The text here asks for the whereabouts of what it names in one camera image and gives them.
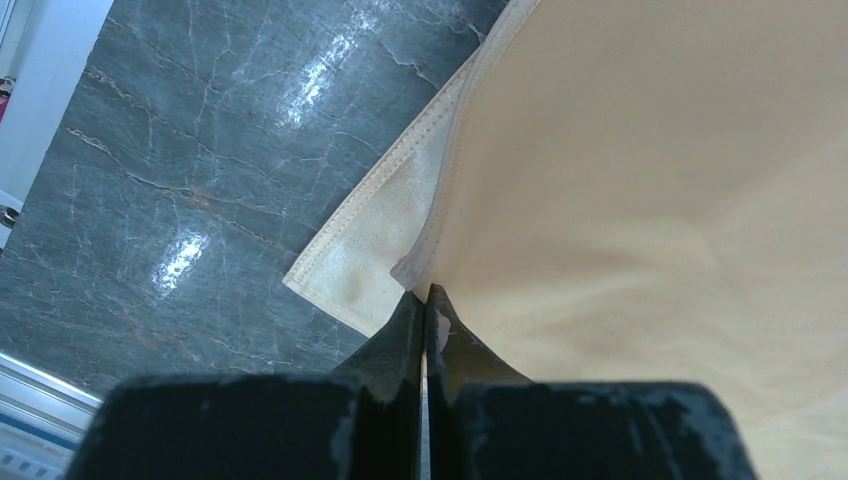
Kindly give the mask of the aluminium frame rail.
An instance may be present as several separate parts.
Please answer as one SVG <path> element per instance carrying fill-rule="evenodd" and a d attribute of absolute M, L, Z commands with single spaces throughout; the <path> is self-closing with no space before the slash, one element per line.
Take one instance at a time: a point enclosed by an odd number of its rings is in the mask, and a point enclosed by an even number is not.
<path fill-rule="evenodd" d="M 102 401 L 1 355 L 1 477 L 63 479 Z"/>

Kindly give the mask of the peach cloth napkin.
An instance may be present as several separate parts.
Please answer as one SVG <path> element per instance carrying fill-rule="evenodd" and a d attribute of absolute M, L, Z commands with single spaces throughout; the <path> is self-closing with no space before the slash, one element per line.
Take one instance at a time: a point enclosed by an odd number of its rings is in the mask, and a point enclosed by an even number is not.
<path fill-rule="evenodd" d="M 689 380 L 763 479 L 847 475 L 847 5 L 512 1 L 284 279 L 403 290 L 535 380 Z"/>

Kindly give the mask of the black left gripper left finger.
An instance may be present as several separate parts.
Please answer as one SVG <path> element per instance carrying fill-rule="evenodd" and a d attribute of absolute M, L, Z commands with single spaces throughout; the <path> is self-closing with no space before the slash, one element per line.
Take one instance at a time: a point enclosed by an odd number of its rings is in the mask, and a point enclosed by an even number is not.
<path fill-rule="evenodd" d="M 416 479 L 423 303 L 324 374 L 163 375 L 121 383 L 70 479 Z"/>

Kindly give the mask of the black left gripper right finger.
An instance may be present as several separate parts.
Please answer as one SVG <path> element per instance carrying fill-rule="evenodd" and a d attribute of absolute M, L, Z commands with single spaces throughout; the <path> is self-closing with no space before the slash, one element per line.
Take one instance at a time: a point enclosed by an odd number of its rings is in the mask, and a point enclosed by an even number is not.
<path fill-rule="evenodd" d="M 687 382 L 534 382 L 466 325 L 445 289 L 425 303 L 436 479 L 752 479 L 736 424 Z"/>

